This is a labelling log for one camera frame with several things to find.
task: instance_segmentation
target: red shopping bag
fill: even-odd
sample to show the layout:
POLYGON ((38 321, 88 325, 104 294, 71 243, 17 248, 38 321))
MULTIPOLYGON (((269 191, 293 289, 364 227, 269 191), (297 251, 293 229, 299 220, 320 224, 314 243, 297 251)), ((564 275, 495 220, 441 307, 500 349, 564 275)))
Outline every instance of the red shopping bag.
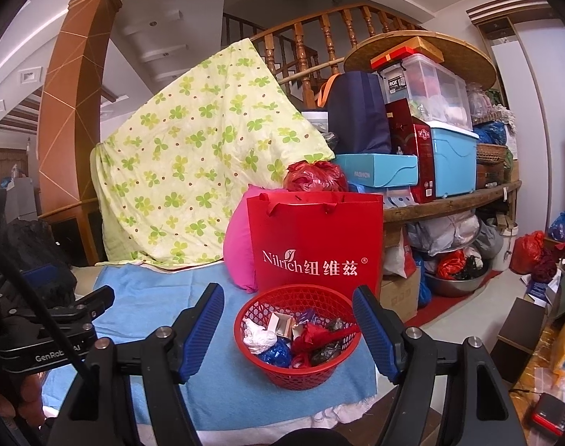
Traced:
POLYGON ((359 285, 379 296, 383 196, 307 191, 247 200, 259 292, 314 284, 352 299, 359 285))

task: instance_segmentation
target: red plastic basket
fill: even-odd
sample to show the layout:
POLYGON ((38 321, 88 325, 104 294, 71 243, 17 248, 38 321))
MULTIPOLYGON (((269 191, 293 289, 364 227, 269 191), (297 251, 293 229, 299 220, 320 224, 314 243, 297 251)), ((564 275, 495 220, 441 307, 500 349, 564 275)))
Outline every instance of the red plastic basket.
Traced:
POLYGON ((357 348, 361 333, 353 333, 342 340, 342 352, 336 358, 309 369, 283 369, 271 366, 259 360, 249 352, 243 343, 243 319, 267 326, 273 311, 298 317, 308 308, 313 308, 319 325, 340 317, 347 325, 356 324, 353 304, 344 295, 319 285, 285 285, 273 288, 247 302, 235 319, 235 342, 247 360, 268 376, 277 386, 294 391, 304 391, 327 381, 340 362, 345 360, 357 348))

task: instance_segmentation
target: clear plastic storage box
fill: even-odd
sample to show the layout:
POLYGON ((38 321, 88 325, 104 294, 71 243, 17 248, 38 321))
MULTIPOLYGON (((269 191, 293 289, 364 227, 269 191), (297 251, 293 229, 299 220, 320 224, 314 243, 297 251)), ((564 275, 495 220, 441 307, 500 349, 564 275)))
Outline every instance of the clear plastic storage box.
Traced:
POLYGON ((416 54, 381 71, 386 102, 407 98, 411 114, 472 130, 470 104, 463 79, 416 54))

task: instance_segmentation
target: silver screw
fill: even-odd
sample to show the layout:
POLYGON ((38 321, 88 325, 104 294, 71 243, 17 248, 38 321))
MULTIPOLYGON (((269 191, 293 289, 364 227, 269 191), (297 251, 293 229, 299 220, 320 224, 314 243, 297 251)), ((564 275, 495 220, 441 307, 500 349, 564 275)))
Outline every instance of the silver screw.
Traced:
POLYGON ((418 327, 408 327, 406 329, 406 335, 408 335, 411 339, 420 339, 423 336, 423 332, 418 327))
POLYGON ((94 343, 94 348, 103 350, 104 348, 109 347, 109 345, 111 345, 111 339, 109 337, 103 337, 94 343))
POLYGON ((480 348, 483 346, 483 341, 479 337, 468 337, 468 344, 472 345, 474 348, 480 348))
POLYGON ((155 330, 155 335, 160 339, 165 339, 171 335, 171 332, 173 332, 171 327, 158 327, 158 329, 155 330))

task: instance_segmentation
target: red carpet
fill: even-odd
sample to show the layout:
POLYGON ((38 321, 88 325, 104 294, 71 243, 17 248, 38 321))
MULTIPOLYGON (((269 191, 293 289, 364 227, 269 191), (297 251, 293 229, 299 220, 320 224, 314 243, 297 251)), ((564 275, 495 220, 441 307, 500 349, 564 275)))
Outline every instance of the red carpet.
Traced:
MULTIPOLYGON (((485 285, 489 280, 493 277, 497 277, 498 274, 501 272, 491 270, 487 276, 483 280, 483 285, 485 285)), ((439 295, 433 295, 431 299, 431 303, 424 308, 420 308, 417 312, 416 317, 410 319, 407 323, 407 327, 420 327, 421 325, 425 325, 429 323, 431 320, 436 319, 442 313, 448 311, 454 305, 460 303, 462 300, 465 300, 470 295, 466 295, 464 297, 440 297, 439 295)))

